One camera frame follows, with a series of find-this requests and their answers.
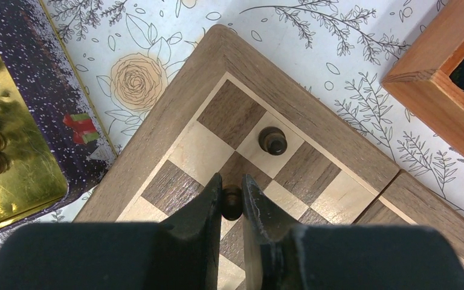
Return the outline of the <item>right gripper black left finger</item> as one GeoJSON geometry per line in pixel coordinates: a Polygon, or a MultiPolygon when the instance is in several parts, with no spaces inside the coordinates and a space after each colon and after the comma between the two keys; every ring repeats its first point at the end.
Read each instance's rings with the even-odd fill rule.
{"type": "Polygon", "coordinates": [[[0,249],[0,289],[216,289],[222,177],[156,222],[30,224],[0,249]]]}

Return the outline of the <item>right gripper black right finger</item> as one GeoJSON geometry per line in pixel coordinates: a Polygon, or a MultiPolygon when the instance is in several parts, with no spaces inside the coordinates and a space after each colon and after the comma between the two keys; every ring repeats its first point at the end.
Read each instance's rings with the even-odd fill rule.
{"type": "Polygon", "coordinates": [[[464,289],[450,243],[417,225],[306,225],[242,178],[248,289],[464,289]]]}

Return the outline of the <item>dark chess pawn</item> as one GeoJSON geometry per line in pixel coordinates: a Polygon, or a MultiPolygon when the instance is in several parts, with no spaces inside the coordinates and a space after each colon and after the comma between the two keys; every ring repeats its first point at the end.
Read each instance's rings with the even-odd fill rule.
{"type": "Polygon", "coordinates": [[[283,131],[277,127],[265,127],[258,136],[260,148],[270,155],[279,156],[286,152],[288,142],[283,131]]]}
{"type": "Polygon", "coordinates": [[[222,190],[221,213],[228,221],[239,219],[243,212],[242,189],[237,185],[228,185],[222,190]]]}

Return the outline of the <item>gold tin box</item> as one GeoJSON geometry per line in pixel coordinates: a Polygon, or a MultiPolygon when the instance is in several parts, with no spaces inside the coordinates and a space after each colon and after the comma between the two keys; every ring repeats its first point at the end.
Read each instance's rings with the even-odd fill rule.
{"type": "Polygon", "coordinates": [[[117,155],[40,1],[0,1],[0,233],[74,202],[117,155]]]}

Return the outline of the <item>dark chess pawn on board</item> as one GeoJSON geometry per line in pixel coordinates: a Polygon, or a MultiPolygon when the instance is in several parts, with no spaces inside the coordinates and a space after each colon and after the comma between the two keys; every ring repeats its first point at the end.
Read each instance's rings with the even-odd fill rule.
{"type": "Polygon", "coordinates": [[[277,127],[265,127],[258,136],[260,148],[270,155],[279,156],[286,152],[288,142],[283,131],[277,127]]]}

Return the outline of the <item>wooden chessboard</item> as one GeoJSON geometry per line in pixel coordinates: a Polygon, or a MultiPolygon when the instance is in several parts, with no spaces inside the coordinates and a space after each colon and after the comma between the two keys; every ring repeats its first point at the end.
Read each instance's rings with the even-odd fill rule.
{"type": "Polygon", "coordinates": [[[464,264],[464,218],[239,36],[213,26],[172,81],[168,54],[159,40],[99,78],[133,137],[76,221],[160,221],[215,173],[250,174],[298,221],[431,226],[464,264]],[[282,155],[258,144],[270,126],[282,155]]]}

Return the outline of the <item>floral tablecloth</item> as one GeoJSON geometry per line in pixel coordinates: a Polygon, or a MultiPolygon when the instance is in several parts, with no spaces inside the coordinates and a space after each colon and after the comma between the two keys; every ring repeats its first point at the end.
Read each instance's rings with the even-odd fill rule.
{"type": "MultiPolygon", "coordinates": [[[[98,80],[159,40],[168,80],[222,25],[464,218],[464,159],[381,84],[447,1],[40,1],[117,158],[133,132],[98,80]]],[[[20,227],[74,223],[101,181],[20,227]]]]}

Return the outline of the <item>orange wooden compartment tray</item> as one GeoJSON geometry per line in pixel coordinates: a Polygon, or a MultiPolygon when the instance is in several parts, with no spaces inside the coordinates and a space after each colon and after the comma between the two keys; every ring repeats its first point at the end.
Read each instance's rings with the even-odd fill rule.
{"type": "Polygon", "coordinates": [[[382,80],[384,89],[464,156],[464,1],[449,1],[382,80]]]}

